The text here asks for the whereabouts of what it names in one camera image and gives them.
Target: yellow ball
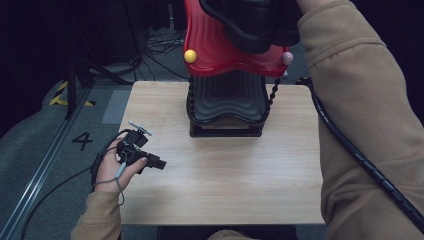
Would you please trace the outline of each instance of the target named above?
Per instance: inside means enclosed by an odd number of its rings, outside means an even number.
[[[184,60],[188,63],[194,63],[197,59],[197,53],[194,50],[187,50],[184,53]]]

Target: red object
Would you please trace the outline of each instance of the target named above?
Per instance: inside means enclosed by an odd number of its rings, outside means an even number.
[[[267,77],[281,77],[287,69],[282,55],[287,47],[271,45],[266,53],[248,54],[236,48],[224,34],[224,26],[207,15],[199,0],[185,0],[187,35],[184,52],[194,50],[197,59],[187,63],[191,75],[208,77],[232,70],[245,70]]]

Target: tan jacket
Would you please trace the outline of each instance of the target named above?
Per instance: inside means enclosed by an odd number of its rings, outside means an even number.
[[[299,29],[316,93],[330,117],[423,213],[424,129],[386,45],[346,0],[307,13]],[[319,136],[328,239],[424,239],[321,121]],[[72,238],[115,240],[119,232],[118,195],[93,193]],[[222,239],[249,239],[227,236],[235,234],[225,231]]]

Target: person's left hand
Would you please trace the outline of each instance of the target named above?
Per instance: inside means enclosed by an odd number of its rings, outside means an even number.
[[[141,158],[133,163],[131,166],[125,167],[124,171],[121,174],[121,177],[118,179],[121,189],[118,187],[116,181],[110,181],[106,183],[100,183],[104,181],[109,181],[115,178],[115,174],[118,169],[121,167],[121,164],[117,161],[116,158],[116,147],[123,138],[118,138],[112,142],[108,149],[110,149],[103,158],[102,163],[100,164],[99,171],[97,172],[96,183],[99,183],[95,186],[95,192],[121,192],[128,186],[131,181],[131,178],[147,163],[146,158]]]

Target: wooden table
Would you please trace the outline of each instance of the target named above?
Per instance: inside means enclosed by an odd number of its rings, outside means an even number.
[[[133,178],[123,224],[323,223],[318,120],[306,87],[280,86],[258,138],[191,138],[187,92],[188,83],[133,86],[121,129],[132,120],[151,131],[143,150],[168,163]]]

